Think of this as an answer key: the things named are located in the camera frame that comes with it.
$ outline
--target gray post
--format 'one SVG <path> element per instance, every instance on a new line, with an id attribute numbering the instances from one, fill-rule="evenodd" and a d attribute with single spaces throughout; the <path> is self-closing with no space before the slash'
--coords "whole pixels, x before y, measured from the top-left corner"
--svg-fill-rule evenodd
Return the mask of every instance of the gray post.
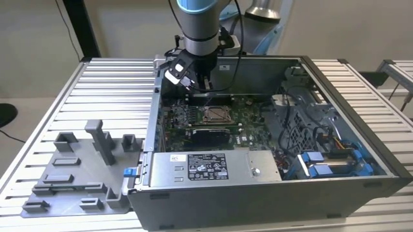
<path id="1" fill-rule="evenodd" d="M 115 157 L 111 149 L 112 139 L 109 136 L 105 137 L 101 131 L 101 126 L 101 120 L 88 120 L 84 130 L 92 135 L 95 141 L 93 146 L 96 151 L 100 153 L 105 165 L 112 165 L 115 163 Z"/>

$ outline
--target robotic arm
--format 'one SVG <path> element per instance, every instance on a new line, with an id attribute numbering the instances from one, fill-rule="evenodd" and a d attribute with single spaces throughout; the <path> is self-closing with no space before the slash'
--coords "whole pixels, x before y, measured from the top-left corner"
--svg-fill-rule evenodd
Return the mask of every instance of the robotic arm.
<path id="1" fill-rule="evenodd" d="M 275 25 L 279 15 L 274 10 L 273 0 L 254 0 L 250 8 L 242 16 L 238 1 L 236 10 L 228 3 L 230 0 L 176 0 L 179 14 L 175 15 L 170 0 L 170 7 L 183 32 L 183 37 L 175 36 L 176 48 L 179 40 L 183 39 L 184 49 L 176 58 L 168 62 L 166 78 L 187 90 L 199 92 L 216 92 L 228 89 L 234 83 L 239 66 L 240 53 L 262 54 L 269 42 L 275 36 Z M 246 30 L 246 47 L 243 33 Z M 214 89 L 210 82 L 210 72 L 216 66 L 216 56 L 228 51 L 238 53 L 239 59 L 235 66 L 231 84 L 223 89 Z"/>
<path id="2" fill-rule="evenodd" d="M 180 8 L 178 24 L 183 32 L 184 50 L 170 64 L 166 78 L 187 90 L 211 89 L 210 72 L 216 66 L 219 51 L 234 46 L 224 28 L 219 26 L 219 13 L 230 0 L 176 0 Z"/>

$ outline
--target blue latch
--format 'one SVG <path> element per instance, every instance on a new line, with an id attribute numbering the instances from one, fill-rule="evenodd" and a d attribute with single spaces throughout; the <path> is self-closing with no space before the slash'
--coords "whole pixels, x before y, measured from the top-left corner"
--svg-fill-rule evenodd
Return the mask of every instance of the blue latch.
<path id="1" fill-rule="evenodd" d="M 373 167 L 370 166 L 370 164 L 366 163 L 365 160 L 361 160 L 361 162 L 357 164 L 353 174 L 355 176 L 374 175 Z"/>
<path id="2" fill-rule="evenodd" d="M 333 171 L 326 164 L 317 164 L 309 168 L 311 178 L 327 177 L 333 174 Z"/>
<path id="3" fill-rule="evenodd" d="M 361 154 L 361 152 L 359 152 L 358 150 L 354 150 L 354 151 L 353 151 L 353 154 L 354 154 L 355 160 L 357 160 L 357 161 L 361 161 L 361 160 L 362 160 L 362 154 Z"/>
<path id="4" fill-rule="evenodd" d="M 306 163 L 319 163 L 323 162 L 323 157 L 318 151 L 306 151 L 302 153 L 302 160 Z"/>
<path id="5" fill-rule="evenodd" d="M 136 177 L 136 168 L 126 168 L 123 170 L 123 177 Z"/>

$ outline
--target metal rail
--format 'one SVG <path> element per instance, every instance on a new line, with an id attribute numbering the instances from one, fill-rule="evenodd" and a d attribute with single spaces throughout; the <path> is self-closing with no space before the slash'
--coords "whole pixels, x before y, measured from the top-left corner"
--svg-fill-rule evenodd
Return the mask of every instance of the metal rail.
<path id="1" fill-rule="evenodd" d="M 385 72 L 402 87 L 413 93 L 413 61 L 412 60 L 383 60 L 377 69 Z"/>
<path id="2" fill-rule="evenodd" d="M 413 173 L 413 125 L 347 64 L 314 60 L 371 130 Z M 21 218 L 21 205 L 49 162 L 59 131 L 88 138 L 87 119 L 103 119 L 112 137 L 134 133 L 144 138 L 154 87 L 152 60 L 95 58 L 80 64 L 28 145 L 12 163 L 0 186 L 1 231 L 144 231 L 135 212 L 123 215 Z M 413 228 L 413 185 L 389 198 L 371 200 L 349 218 L 200 229 L 203 232 L 318 231 L 387 232 Z"/>

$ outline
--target white wall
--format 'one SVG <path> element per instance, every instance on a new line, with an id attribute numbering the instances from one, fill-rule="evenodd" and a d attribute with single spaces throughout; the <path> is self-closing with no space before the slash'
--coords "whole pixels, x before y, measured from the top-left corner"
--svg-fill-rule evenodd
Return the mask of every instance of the white wall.
<path id="1" fill-rule="evenodd" d="M 151 58 L 174 47 L 167 0 L 85 5 L 103 56 Z M 359 70 L 413 59 L 412 9 L 412 0 L 295 0 L 281 53 L 346 58 Z M 55 1 L 0 1 L 0 30 L 0 97 L 55 96 L 77 63 Z"/>
<path id="2" fill-rule="evenodd" d="M 240 9 L 251 0 L 240 0 Z M 85 6 L 101 55 L 152 58 L 175 47 L 180 34 L 167 0 L 87 0 Z"/>
<path id="3" fill-rule="evenodd" d="M 412 0 L 295 0 L 279 53 L 345 58 L 361 71 L 413 59 Z"/>
<path id="4" fill-rule="evenodd" d="M 77 57 L 55 1 L 0 1 L 0 31 L 0 98 L 57 95 Z"/>

